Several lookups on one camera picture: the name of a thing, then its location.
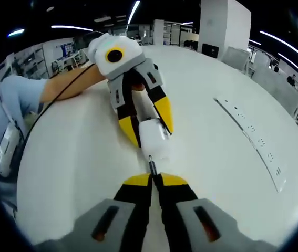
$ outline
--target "yellow circle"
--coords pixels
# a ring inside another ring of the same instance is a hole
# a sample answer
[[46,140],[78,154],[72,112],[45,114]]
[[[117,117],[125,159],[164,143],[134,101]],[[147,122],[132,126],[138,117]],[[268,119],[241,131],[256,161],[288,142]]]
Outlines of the yellow circle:
[[106,58],[106,62],[110,62],[110,63],[116,63],[116,62],[111,62],[109,59],[108,59],[108,55],[111,51],[120,51],[122,53],[122,58],[124,56],[124,50],[122,48],[119,48],[119,47],[113,47],[112,49],[109,49],[107,52],[106,52],[106,55],[105,55],[105,58]]

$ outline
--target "black cable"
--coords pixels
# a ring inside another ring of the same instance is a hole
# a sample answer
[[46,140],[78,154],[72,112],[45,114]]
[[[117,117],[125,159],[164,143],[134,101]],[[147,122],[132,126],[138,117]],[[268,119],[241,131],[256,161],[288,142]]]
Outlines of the black cable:
[[37,123],[37,121],[40,119],[40,117],[49,109],[50,106],[52,106],[52,104],[54,102],[56,102],[56,100],[66,91],[67,88],[70,87],[70,85],[72,85],[81,75],[83,75],[89,68],[91,68],[94,64],[90,65],[89,67],[87,67],[82,73],[80,73],[77,77],[75,77],[74,80],[72,80],[54,99],[53,101],[51,101],[47,107],[40,113],[40,115],[38,116],[38,118],[34,121],[34,123],[32,124],[30,130],[28,131],[26,138],[24,140],[24,147],[26,146],[27,140],[29,138],[29,135],[31,134],[32,129],[34,128],[35,124]]

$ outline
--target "ceiling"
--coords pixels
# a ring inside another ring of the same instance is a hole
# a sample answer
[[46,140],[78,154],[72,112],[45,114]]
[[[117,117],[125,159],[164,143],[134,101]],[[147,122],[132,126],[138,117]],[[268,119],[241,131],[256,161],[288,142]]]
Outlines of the ceiling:
[[[135,0],[14,0],[0,2],[0,62],[12,51],[19,51],[44,41],[73,37],[86,31],[51,29],[51,25],[72,25],[106,31],[105,25],[125,25]],[[277,56],[281,52],[298,65],[298,56],[285,45],[259,33],[260,30],[280,37],[298,49],[298,3],[289,1],[238,0],[252,13],[250,38],[262,45],[261,49]],[[174,22],[194,22],[199,30],[201,0],[141,0],[132,24],[151,24],[154,19]],[[97,23],[96,18],[111,19]],[[7,38],[7,34],[24,28],[25,32]]]

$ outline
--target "white pillar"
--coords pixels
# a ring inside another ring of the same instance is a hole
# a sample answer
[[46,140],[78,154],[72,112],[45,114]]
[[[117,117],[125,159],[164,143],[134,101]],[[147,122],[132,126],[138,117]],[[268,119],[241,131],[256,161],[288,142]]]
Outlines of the white pillar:
[[236,0],[202,0],[198,52],[202,44],[219,48],[218,59],[226,49],[247,50],[251,12]]
[[163,45],[164,41],[164,20],[155,19],[153,22],[153,44]]

